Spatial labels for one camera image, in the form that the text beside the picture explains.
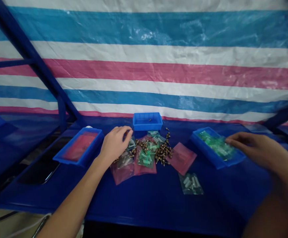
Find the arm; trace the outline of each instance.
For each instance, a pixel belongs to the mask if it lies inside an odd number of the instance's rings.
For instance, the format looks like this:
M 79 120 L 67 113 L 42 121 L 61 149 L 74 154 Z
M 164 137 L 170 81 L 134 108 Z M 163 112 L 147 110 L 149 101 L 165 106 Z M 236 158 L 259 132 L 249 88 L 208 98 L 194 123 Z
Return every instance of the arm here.
M 48 220 L 38 238 L 76 237 L 104 172 L 127 148 L 132 133 L 130 127 L 124 126 L 115 127 L 106 135 L 99 156 L 94 159 L 81 181 Z
M 243 237 L 288 237 L 288 151 L 267 136 L 236 133 L 227 143 L 243 151 L 273 179 L 273 190 L 250 218 Z

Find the person's left hand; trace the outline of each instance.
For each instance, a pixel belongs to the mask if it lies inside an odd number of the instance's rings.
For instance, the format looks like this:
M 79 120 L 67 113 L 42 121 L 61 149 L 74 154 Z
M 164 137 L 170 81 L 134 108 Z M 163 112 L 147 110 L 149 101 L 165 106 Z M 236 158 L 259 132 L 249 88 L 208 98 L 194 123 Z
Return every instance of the person's left hand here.
M 129 126 L 115 127 L 104 138 L 101 152 L 98 157 L 109 167 L 127 148 L 133 131 Z

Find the blue table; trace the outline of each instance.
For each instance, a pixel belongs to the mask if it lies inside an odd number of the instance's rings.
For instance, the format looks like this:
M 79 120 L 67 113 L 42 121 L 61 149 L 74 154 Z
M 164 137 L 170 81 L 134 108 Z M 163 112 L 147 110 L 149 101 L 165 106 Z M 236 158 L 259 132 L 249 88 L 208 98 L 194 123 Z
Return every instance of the blue table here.
M 59 127 L 58 115 L 0 113 L 0 116 L 6 121 L 0 126 L 0 175 Z
M 88 117 L 87 120 L 104 134 L 115 126 L 132 124 L 127 118 Z M 134 176 L 118 186 L 108 170 L 94 194 L 86 219 L 239 237 L 246 221 L 270 191 L 270 179 L 265 170 L 249 159 L 216 170 L 189 140 L 192 131 L 207 126 L 224 136 L 248 131 L 239 124 L 179 121 L 164 121 L 161 130 L 161 135 L 165 135 L 165 127 L 169 128 L 172 147 L 182 142 L 198 155 L 189 172 L 197 174 L 204 195 L 183 195 L 178 173 L 160 163 L 156 175 Z M 73 124 L 62 136 L 74 135 L 78 130 L 80 127 Z M 61 164 L 44 185 L 20 184 L 16 179 L 0 193 L 0 208 L 54 212 L 85 172 L 84 168 Z

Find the hand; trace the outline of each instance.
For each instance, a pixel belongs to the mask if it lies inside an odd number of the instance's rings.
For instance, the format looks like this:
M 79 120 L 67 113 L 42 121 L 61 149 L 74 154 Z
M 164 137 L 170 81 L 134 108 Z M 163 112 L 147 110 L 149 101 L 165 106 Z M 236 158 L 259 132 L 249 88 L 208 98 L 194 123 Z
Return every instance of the hand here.
M 104 138 L 101 152 L 98 157 L 101 158 L 109 167 L 127 148 L 132 137 L 133 131 L 129 126 L 115 127 Z
M 288 151 L 267 136 L 239 132 L 229 136 L 226 143 L 240 149 L 265 169 L 275 172 L 288 166 Z

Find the striped backdrop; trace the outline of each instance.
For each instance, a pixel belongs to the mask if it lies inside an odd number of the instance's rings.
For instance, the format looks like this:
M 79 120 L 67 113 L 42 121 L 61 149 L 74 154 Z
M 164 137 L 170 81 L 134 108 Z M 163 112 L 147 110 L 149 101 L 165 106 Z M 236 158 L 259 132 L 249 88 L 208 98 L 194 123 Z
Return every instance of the striped backdrop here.
M 255 123 L 288 106 L 287 0 L 6 0 L 83 115 Z M 0 60 L 21 56 L 0 31 Z M 57 113 L 29 66 L 0 111 Z

